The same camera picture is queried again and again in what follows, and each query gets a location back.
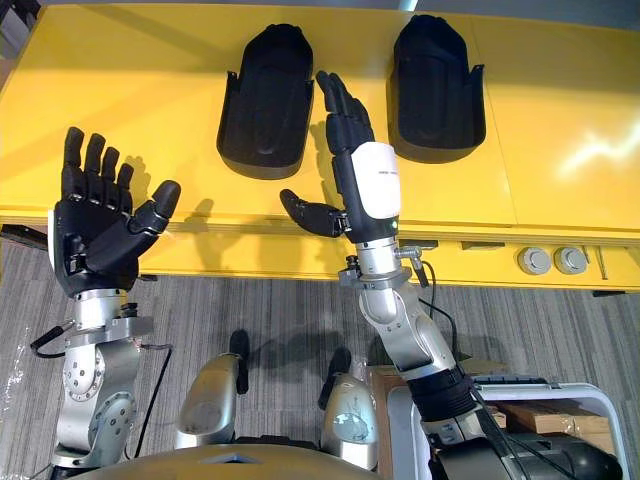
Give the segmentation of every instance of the wire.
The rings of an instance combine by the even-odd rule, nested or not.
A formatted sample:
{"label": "wire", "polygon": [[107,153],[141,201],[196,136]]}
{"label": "wire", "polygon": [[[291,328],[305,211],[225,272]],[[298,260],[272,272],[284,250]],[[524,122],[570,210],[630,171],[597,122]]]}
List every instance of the wire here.
{"label": "wire", "polygon": [[153,388],[153,394],[151,395],[151,400],[149,401],[149,408],[147,408],[147,413],[144,416],[144,421],[142,422],[142,430],[140,431],[140,438],[138,438],[138,445],[136,446],[136,453],[133,458],[138,458],[140,456],[140,450],[142,449],[142,442],[144,441],[144,434],[147,432],[147,425],[149,424],[149,418],[151,417],[151,412],[153,411],[153,405],[156,402],[156,397],[158,396],[158,390],[160,390],[160,385],[162,384],[162,379],[164,378],[164,374],[167,370],[167,366],[169,365],[169,360],[171,359],[171,354],[173,353],[173,345],[170,343],[165,343],[164,345],[153,345],[153,344],[145,344],[140,345],[140,348],[144,348],[147,350],[168,350],[167,356],[164,359],[164,363],[162,364],[162,368],[160,369],[160,375],[158,375],[158,380],[156,381],[156,386]]}
{"label": "wire", "polygon": [[28,480],[34,480],[34,478],[39,477],[40,475],[42,475],[44,472],[47,471],[47,469],[49,467],[53,466],[51,463],[47,463],[44,467],[42,467],[40,470],[38,470],[36,473],[34,473],[33,475],[31,475],[30,477],[27,477]]}
{"label": "wire", "polygon": [[60,358],[60,357],[64,357],[64,352],[60,352],[60,353],[42,353],[42,352],[39,352],[37,348],[36,349],[31,349],[31,351],[38,358]]}
{"label": "wire", "polygon": [[458,351],[458,327],[456,326],[456,321],[451,315],[449,315],[441,308],[436,307],[432,303],[429,303],[426,300],[421,299],[420,297],[418,297],[418,300],[430,309],[433,309],[436,312],[442,314],[444,317],[446,317],[447,320],[449,320],[449,323],[451,324],[451,353],[453,354],[453,359],[457,361],[459,359],[460,352]]}
{"label": "wire", "polygon": [[513,449],[511,444],[509,443],[509,440],[507,439],[507,436],[504,434],[502,429],[496,423],[496,419],[493,418],[493,415],[491,415],[491,412],[489,412],[489,409],[487,408],[487,404],[484,402],[484,398],[482,398],[482,396],[480,396],[480,394],[478,393],[478,390],[476,389],[476,386],[473,383],[471,383],[471,392],[473,393],[473,396],[475,397],[476,401],[480,404],[482,409],[488,415],[491,423],[493,423],[493,426],[498,431],[500,437],[502,438],[502,441],[507,446],[507,449],[509,450],[509,453],[511,453],[511,455],[513,456],[513,459],[515,460],[515,462],[518,464],[518,467],[522,471],[522,474],[524,475],[524,478],[526,480],[531,480],[531,476],[529,475],[529,472],[527,472],[527,470],[525,470],[524,466],[522,465],[522,462],[520,461],[520,457],[518,457],[518,455],[516,454],[515,450]]}
{"label": "wire", "polygon": [[431,273],[431,307],[429,307],[429,316],[433,318],[433,305],[436,304],[436,271],[433,269],[433,266],[427,262],[426,260],[420,260],[423,265],[426,265]]}
{"label": "wire", "polygon": [[426,267],[429,269],[429,272],[431,273],[431,301],[427,302],[426,300],[423,300],[421,298],[418,298],[418,300],[420,300],[427,307],[429,307],[429,316],[431,318],[433,318],[433,312],[436,311],[444,315],[447,318],[447,320],[449,320],[449,323],[451,324],[451,353],[453,354],[453,359],[457,361],[459,358],[459,352],[458,352],[458,328],[456,326],[456,322],[451,315],[449,315],[447,312],[445,312],[441,308],[436,307],[436,285],[437,285],[436,271],[434,270],[433,265],[431,265],[426,260],[420,260],[420,261],[422,262],[423,265],[426,265]]}
{"label": "wire", "polygon": [[533,455],[535,455],[536,457],[538,457],[540,460],[542,460],[544,463],[546,463],[547,465],[549,465],[550,467],[555,468],[557,471],[559,471],[560,473],[562,473],[565,477],[567,478],[571,478],[572,480],[580,480],[578,477],[576,477],[573,473],[571,473],[570,471],[564,469],[561,465],[557,464],[556,462],[554,462],[553,460],[545,457],[544,455],[542,455],[540,452],[538,452],[535,448],[530,447],[529,445],[527,445],[524,442],[521,442],[520,440],[513,438],[512,436],[507,437],[508,440],[510,440],[511,442],[515,443],[516,445],[519,445],[520,447],[524,448],[525,450],[528,450],[529,452],[531,452]]}

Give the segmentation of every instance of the metal arm segment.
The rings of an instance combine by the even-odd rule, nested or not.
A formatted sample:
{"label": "metal arm segment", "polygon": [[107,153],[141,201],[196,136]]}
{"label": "metal arm segment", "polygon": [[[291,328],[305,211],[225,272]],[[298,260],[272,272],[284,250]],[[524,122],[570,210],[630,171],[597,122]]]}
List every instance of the metal arm segment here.
{"label": "metal arm segment", "polygon": [[[402,267],[404,252],[395,238],[358,243],[356,251],[358,256],[350,257],[348,268],[340,272],[340,281],[361,289],[360,310],[407,380],[431,444],[442,448],[483,437],[470,379],[420,307],[417,291],[408,282],[411,270]],[[419,262],[419,249],[413,251]]]}
{"label": "metal arm segment", "polygon": [[51,463],[80,473],[120,460],[136,415],[133,382],[140,350],[133,337],[153,327],[151,318],[137,317],[124,290],[88,290],[74,298],[75,328],[65,341],[64,402]]}

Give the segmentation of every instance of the black cable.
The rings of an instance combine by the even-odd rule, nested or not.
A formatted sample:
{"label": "black cable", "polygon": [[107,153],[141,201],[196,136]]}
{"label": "black cable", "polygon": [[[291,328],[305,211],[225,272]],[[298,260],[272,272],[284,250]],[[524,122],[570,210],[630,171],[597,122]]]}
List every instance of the black cable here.
{"label": "black cable", "polygon": [[40,470],[38,470],[36,473],[31,475],[30,477],[27,477],[27,480],[34,480],[34,479],[38,478],[40,475],[42,475],[44,472],[46,472],[52,466],[53,466],[53,464],[48,463],[47,465],[42,467]]}
{"label": "black cable", "polygon": [[[426,260],[420,260],[423,265],[426,265],[431,272],[431,305],[436,304],[436,271],[433,269],[433,266],[427,262]],[[433,318],[433,306],[429,307],[429,316]]]}
{"label": "black cable", "polygon": [[491,412],[487,408],[487,404],[484,402],[484,398],[482,398],[480,396],[480,394],[478,393],[478,390],[476,389],[476,386],[473,383],[471,384],[471,392],[473,393],[473,396],[475,397],[476,401],[480,404],[482,409],[489,416],[491,423],[493,423],[493,426],[498,431],[500,437],[502,438],[502,441],[507,446],[507,449],[509,450],[509,453],[511,453],[511,455],[513,455],[513,459],[518,464],[518,467],[522,471],[522,474],[524,475],[524,478],[526,480],[531,480],[531,476],[529,475],[529,472],[527,472],[527,470],[525,470],[524,465],[522,465],[522,462],[520,461],[520,457],[518,457],[518,455],[516,454],[515,450],[513,449],[511,444],[509,443],[509,440],[507,439],[507,436],[504,434],[502,429],[498,426],[498,423],[496,422],[496,419],[493,418],[493,415],[491,415]]}
{"label": "black cable", "polygon": [[512,436],[508,436],[507,437],[508,440],[510,440],[511,442],[515,443],[516,445],[519,445],[520,447],[524,448],[525,450],[529,451],[530,453],[532,453],[533,455],[535,455],[537,458],[539,458],[540,460],[542,460],[543,462],[545,462],[547,465],[549,465],[552,468],[555,468],[557,471],[559,471],[560,473],[562,473],[565,477],[570,478],[571,480],[580,480],[578,477],[576,477],[573,473],[571,473],[569,470],[566,470],[565,468],[563,468],[561,465],[558,465],[556,462],[554,462],[553,460],[545,457],[544,455],[542,455],[540,452],[538,452],[535,448],[530,447],[529,445],[527,445],[524,442],[521,442],[520,440],[513,438]]}
{"label": "black cable", "polygon": [[60,357],[64,357],[64,352],[60,352],[60,353],[42,353],[42,352],[39,352],[37,348],[32,348],[31,351],[38,358],[60,358]]}
{"label": "black cable", "polygon": [[140,456],[140,450],[142,449],[142,442],[144,441],[144,434],[147,431],[147,425],[149,424],[149,418],[151,417],[151,412],[153,411],[153,405],[156,402],[156,397],[158,396],[158,390],[160,390],[160,385],[162,384],[162,379],[164,378],[164,373],[167,370],[167,366],[169,365],[169,360],[171,359],[171,354],[173,353],[173,345],[170,343],[166,343],[164,345],[152,345],[152,344],[142,344],[140,348],[144,348],[147,350],[168,350],[167,356],[164,359],[164,363],[162,364],[162,368],[160,369],[160,375],[158,375],[158,380],[156,381],[156,386],[153,389],[153,394],[151,395],[151,401],[149,402],[149,408],[147,408],[147,413],[144,416],[144,421],[142,422],[142,430],[140,431],[140,438],[138,439],[138,445],[136,447],[136,453],[133,458],[138,458]]}
{"label": "black cable", "polygon": [[40,352],[40,348],[44,347],[47,343],[51,342],[52,340],[58,338],[65,331],[67,331],[69,328],[71,328],[72,325],[73,325],[73,322],[67,322],[67,323],[65,323],[63,325],[56,325],[51,330],[47,331],[45,334],[41,335],[36,340],[31,342],[31,344],[29,345],[29,348],[31,348],[31,351],[33,352],[33,354],[38,358],[60,358],[60,357],[64,357],[64,352],[60,352],[60,353],[42,353],[42,352]]}
{"label": "black cable", "polygon": [[449,315],[441,308],[436,307],[432,303],[429,303],[426,300],[421,299],[420,297],[418,297],[418,300],[430,309],[433,309],[436,312],[442,314],[444,317],[446,317],[447,320],[449,320],[449,323],[451,324],[451,353],[453,354],[453,359],[458,361],[460,352],[458,352],[458,327],[456,326],[456,321],[451,315]]}

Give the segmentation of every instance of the white wrist cover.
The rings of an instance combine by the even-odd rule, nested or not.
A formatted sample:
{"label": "white wrist cover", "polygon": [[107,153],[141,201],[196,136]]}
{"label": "white wrist cover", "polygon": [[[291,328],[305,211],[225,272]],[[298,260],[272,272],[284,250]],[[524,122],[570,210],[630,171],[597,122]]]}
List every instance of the white wrist cover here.
{"label": "white wrist cover", "polygon": [[366,142],[351,154],[358,192],[371,218],[385,219],[400,213],[400,178],[391,145]]}

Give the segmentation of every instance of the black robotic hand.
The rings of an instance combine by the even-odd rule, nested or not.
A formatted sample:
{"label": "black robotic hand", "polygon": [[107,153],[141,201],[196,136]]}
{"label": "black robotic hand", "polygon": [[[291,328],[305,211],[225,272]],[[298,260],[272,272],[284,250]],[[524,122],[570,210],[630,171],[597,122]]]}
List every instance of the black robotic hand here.
{"label": "black robotic hand", "polygon": [[291,190],[280,192],[280,200],[293,221],[317,235],[345,233],[353,243],[392,237],[397,233],[400,208],[393,148],[375,142],[367,110],[338,75],[320,71],[316,79],[329,112],[327,143],[345,211],[306,202]]}
{"label": "black robotic hand", "polygon": [[67,132],[62,168],[62,198],[56,203],[53,264],[65,293],[119,288],[129,290],[138,276],[138,257],[164,231],[178,203],[180,185],[166,180],[131,214],[129,183],[133,167],[123,164],[116,181],[119,152],[94,133],[81,168],[84,133]]}

